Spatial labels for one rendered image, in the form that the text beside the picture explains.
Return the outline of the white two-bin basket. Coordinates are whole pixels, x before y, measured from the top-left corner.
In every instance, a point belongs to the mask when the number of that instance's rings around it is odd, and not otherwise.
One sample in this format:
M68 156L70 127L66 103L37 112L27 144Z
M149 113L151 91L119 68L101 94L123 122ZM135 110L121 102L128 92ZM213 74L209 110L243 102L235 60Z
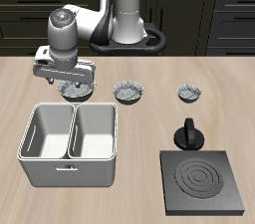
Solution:
M39 103L17 157L35 187L110 187L117 127L114 103Z

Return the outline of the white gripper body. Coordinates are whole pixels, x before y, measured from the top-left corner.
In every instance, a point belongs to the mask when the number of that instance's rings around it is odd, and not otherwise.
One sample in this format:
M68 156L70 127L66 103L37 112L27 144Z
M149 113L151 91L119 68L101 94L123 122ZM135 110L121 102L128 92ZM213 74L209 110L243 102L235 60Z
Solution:
M34 65L33 74L36 77L55 80L64 80L79 83L91 83L94 80L96 65L91 61L79 60L78 63L68 71L61 71L46 65Z

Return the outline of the dark kitchen cupboards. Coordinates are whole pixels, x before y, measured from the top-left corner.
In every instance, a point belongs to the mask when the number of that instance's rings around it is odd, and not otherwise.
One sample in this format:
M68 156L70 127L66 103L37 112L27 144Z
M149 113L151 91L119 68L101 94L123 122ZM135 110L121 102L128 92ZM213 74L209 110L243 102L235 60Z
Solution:
M139 0L144 28L154 28L166 38L163 56L203 56L215 0ZM0 0L0 56L29 56L48 44L50 14L67 4L92 11L101 0ZM81 56L97 55L90 42L77 42Z

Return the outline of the small grey fluted bowl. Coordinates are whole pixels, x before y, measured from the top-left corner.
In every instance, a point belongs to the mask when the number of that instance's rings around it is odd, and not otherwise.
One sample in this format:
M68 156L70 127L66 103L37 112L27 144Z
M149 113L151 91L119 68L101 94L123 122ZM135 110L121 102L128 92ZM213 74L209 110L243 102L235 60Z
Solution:
M195 85L184 84L177 88L178 97L185 103L196 102L202 94L202 90Z

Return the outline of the medium grey fluted bowl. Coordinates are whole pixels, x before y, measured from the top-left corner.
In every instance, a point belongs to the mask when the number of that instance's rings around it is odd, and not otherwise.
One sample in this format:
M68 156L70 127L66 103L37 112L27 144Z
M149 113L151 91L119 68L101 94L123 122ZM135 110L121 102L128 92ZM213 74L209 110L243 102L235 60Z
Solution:
M139 101L144 93L144 88L134 81L122 81L113 86L112 93L121 104L132 105Z

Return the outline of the round black stove knob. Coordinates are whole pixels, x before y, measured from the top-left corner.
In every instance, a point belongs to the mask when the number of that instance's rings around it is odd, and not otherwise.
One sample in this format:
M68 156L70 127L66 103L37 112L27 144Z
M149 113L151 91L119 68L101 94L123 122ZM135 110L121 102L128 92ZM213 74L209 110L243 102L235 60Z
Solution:
M204 136L194 126L193 119L188 117L184 121L184 126L175 132L173 141L182 150L198 150L204 144Z

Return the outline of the large grey fluted bowl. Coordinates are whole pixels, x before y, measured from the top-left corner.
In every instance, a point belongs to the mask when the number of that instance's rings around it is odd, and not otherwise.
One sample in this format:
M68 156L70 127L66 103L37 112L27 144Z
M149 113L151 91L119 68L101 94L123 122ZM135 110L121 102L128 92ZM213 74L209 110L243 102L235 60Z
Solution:
M89 99L96 88L96 82L81 83L76 88L76 83L70 81L60 81L57 86L59 94L68 102L84 102Z

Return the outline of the dark grey stove plate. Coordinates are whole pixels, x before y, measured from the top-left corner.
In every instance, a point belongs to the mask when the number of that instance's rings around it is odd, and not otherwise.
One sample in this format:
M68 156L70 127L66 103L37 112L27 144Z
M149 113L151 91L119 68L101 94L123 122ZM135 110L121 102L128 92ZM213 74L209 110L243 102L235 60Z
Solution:
M245 209L223 150L162 150L166 216L242 216Z

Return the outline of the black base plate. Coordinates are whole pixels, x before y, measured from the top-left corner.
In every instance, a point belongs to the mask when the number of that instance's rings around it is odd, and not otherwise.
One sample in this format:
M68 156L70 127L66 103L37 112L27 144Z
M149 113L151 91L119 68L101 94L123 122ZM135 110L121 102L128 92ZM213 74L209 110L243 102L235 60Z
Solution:
M166 38L157 29L148 27L145 30L147 36L138 43L121 44L110 40L100 46L91 43L90 48L98 56L156 56L165 48Z

